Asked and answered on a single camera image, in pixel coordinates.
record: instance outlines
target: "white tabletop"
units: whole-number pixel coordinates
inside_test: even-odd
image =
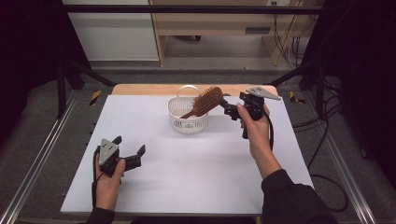
[[[120,155],[146,145],[142,166],[125,173],[116,212],[137,216],[257,216],[262,178],[242,138],[238,121],[220,106],[196,134],[173,129],[167,103],[172,96],[110,95],[64,200],[61,211],[92,210],[92,155],[101,139],[122,136]],[[229,103],[241,102],[226,97]],[[295,183],[313,186],[283,101],[265,100],[274,124],[274,153]]]

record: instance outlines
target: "brown brush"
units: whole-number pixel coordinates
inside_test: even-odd
[[[182,116],[181,119],[187,119],[192,115],[195,115],[196,117],[201,117],[202,115],[209,112],[211,109],[218,106],[222,97],[223,93],[221,91],[221,88],[210,87],[199,96],[195,97],[192,105],[192,111]]]

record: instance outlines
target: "left hand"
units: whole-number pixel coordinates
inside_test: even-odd
[[[96,207],[109,211],[116,209],[117,198],[119,197],[120,181],[125,171],[125,160],[120,160],[117,164],[113,176],[102,175],[99,167],[99,154],[96,155]]]

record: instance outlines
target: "white plastic basket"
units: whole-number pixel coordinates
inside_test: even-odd
[[[193,88],[197,90],[198,95],[199,90],[192,85],[182,86],[177,91],[177,97],[174,97],[168,101],[168,111],[171,118],[172,127],[174,127],[180,133],[198,133],[204,127],[206,127],[209,117],[208,113],[201,117],[191,116],[188,119],[181,119],[183,115],[186,115],[192,111],[192,106],[195,97],[182,97],[179,96],[181,90],[186,88]]]

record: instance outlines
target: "cable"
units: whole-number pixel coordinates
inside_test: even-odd
[[[348,197],[347,197],[347,193],[341,188],[341,186],[340,186],[337,182],[335,182],[334,180],[332,180],[332,179],[330,179],[329,177],[326,177],[326,176],[324,176],[324,175],[310,175],[310,176],[311,176],[311,177],[322,178],[322,179],[325,179],[325,180],[328,180],[328,181],[334,183],[334,185],[337,186],[337,187],[341,190],[341,192],[344,194],[344,199],[345,199],[344,206],[343,206],[342,208],[339,208],[339,209],[330,208],[330,207],[329,207],[329,209],[330,209],[332,212],[344,212],[344,211],[347,209],[347,207],[349,206],[349,199],[348,199]]]

